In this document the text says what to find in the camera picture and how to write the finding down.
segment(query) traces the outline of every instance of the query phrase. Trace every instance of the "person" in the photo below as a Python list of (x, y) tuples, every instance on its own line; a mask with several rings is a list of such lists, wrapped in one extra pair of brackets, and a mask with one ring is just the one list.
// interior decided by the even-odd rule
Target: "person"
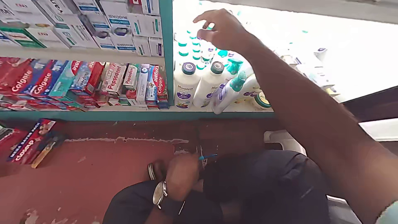
[(250, 62), (276, 116), (311, 160), (265, 150), (220, 158), (199, 175), (198, 156), (180, 155), (164, 182), (138, 183), (115, 195), (103, 223), (328, 223), (323, 177), (362, 223), (398, 223), (398, 158), (225, 9), (193, 22), (202, 20), (197, 36)]

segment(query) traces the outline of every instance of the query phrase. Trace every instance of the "watch face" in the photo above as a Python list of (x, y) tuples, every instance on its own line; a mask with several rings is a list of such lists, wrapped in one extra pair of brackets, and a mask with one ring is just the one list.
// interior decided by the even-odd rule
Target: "watch face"
[(153, 193), (153, 203), (159, 204), (160, 200), (163, 198), (163, 182), (158, 183)]

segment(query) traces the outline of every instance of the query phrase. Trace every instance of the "wristwatch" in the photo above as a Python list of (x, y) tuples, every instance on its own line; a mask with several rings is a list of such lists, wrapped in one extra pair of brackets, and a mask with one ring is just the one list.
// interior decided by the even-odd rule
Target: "wristwatch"
[(161, 181), (155, 188), (153, 203), (166, 215), (175, 217), (181, 213), (185, 201), (175, 201), (167, 197), (166, 181)]

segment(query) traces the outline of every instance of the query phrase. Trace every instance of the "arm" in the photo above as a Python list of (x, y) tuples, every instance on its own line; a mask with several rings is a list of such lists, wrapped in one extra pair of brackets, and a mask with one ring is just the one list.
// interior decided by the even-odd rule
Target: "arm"
[(207, 11), (194, 22), (201, 20), (206, 20), (204, 28), (210, 23), (215, 26), (212, 31), (199, 30), (198, 37), (220, 49), (236, 51), (250, 62), (289, 133), (344, 194), (361, 221), (374, 223), (398, 199), (397, 157), (369, 137), (341, 104), (280, 60), (226, 10)]
[[(184, 201), (199, 177), (197, 154), (183, 154), (170, 161), (166, 175), (167, 193), (175, 201)], [(153, 207), (145, 224), (171, 224), (173, 218)]]

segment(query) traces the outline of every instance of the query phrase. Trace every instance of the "hand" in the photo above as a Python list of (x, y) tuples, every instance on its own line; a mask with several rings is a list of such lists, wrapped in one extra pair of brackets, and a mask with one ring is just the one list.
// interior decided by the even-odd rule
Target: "hand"
[(197, 154), (180, 154), (170, 161), (166, 185), (168, 196), (176, 201), (184, 201), (199, 178)]
[[(227, 10), (210, 10), (197, 16), (193, 22), (206, 20), (203, 29), (199, 30), (197, 36), (211, 42), (214, 46), (223, 50), (231, 50), (238, 53), (244, 49), (242, 45), (251, 37), (238, 19)], [(214, 23), (212, 30), (205, 30), (210, 23)]]

